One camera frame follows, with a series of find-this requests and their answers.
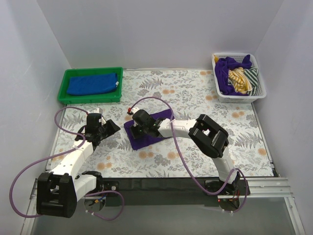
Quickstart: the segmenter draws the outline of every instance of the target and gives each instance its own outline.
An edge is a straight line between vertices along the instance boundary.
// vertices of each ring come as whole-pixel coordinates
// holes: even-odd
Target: floral tablecloth
[[[251,104],[220,103],[212,71],[204,70],[127,70],[124,71],[122,98],[119,103],[75,105],[87,111],[97,107],[121,130],[103,140],[85,162],[80,172],[96,170],[104,177],[186,177],[172,138],[132,150],[123,124],[131,119],[127,109],[145,96],[160,97],[172,106],[178,120],[207,114],[229,133],[229,153],[234,165],[246,176],[272,176],[268,155]],[[167,109],[158,100],[144,100],[137,105],[148,113]],[[77,132],[85,125],[83,112],[67,109],[62,126]],[[72,147],[74,137],[61,131],[55,153]],[[218,176],[213,161],[202,154],[192,140],[179,138],[187,165],[195,176]],[[53,169],[64,156],[51,160]]]

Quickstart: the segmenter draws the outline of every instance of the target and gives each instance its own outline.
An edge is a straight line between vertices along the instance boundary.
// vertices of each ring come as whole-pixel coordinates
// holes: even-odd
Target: purple cloth
[[[159,112],[159,113],[151,114],[151,116],[154,119],[158,119],[160,117],[170,119],[171,115],[172,115],[172,112],[169,109],[164,110],[164,111]],[[134,120],[131,120],[131,121],[124,123],[124,128],[125,128],[125,131],[128,135],[128,138],[131,142],[133,150],[141,149],[143,147],[149,146],[150,144],[157,143],[157,142],[160,142],[160,141],[165,139],[165,138],[156,138],[156,137],[152,137],[149,135],[145,135],[142,138],[135,140],[132,136],[132,133],[131,133],[131,126],[133,124],[134,124]]]
[[[250,61],[250,55],[246,55],[242,63],[238,63],[234,58],[226,57],[220,58],[215,65],[215,75],[219,84],[220,91],[224,95],[248,95],[236,92],[232,85],[228,84],[228,70],[234,70],[242,67],[244,69],[250,69],[252,63]]]

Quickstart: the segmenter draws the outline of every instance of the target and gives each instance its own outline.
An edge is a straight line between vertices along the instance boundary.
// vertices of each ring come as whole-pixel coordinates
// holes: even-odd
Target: green basket
[[[71,77],[100,75],[116,73],[117,81],[119,82],[116,91],[106,94],[92,94],[92,95],[70,95],[67,94],[69,79]],[[123,68],[96,68],[96,69],[73,69],[66,70],[61,83],[58,100],[63,104],[87,104],[87,103],[110,103],[119,102],[122,96],[122,80]]]

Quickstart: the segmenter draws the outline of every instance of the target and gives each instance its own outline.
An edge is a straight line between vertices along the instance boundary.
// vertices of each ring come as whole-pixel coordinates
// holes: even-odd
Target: white backdrop
[[[254,53],[283,0],[38,0],[74,68],[210,68]]]
[[[285,0],[256,51],[268,93],[256,103],[257,113],[308,235],[313,234],[312,12],[311,0]]]
[[[35,0],[0,1],[0,234],[20,234],[24,219],[9,202],[13,178],[47,157],[56,133],[57,92],[69,64]],[[37,165],[17,182],[16,206],[26,212]]]

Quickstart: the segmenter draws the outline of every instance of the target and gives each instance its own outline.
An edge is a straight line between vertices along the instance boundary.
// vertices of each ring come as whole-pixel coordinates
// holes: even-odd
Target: white laundry basket
[[[213,65],[213,71],[214,71],[214,78],[215,78],[215,84],[216,84],[216,90],[219,95],[219,101],[223,103],[252,103],[253,101],[257,99],[264,98],[266,96],[266,90],[265,86],[262,80],[262,76],[259,70],[259,76],[258,76],[258,88],[256,90],[255,95],[252,96],[240,96],[240,95],[223,95],[220,91],[220,87],[217,81],[217,77],[215,74],[215,61],[214,61],[214,55],[220,58],[226,58],[226,57],[232,57],[237,62],[241,63],[244,59],[244,57],[248,54],[246,53],[214,53],[212,54],[212,65]],[[256,63],[255,57],[250,54],[250,61],[252,62],[252,65],[259,69],[258,64]]]

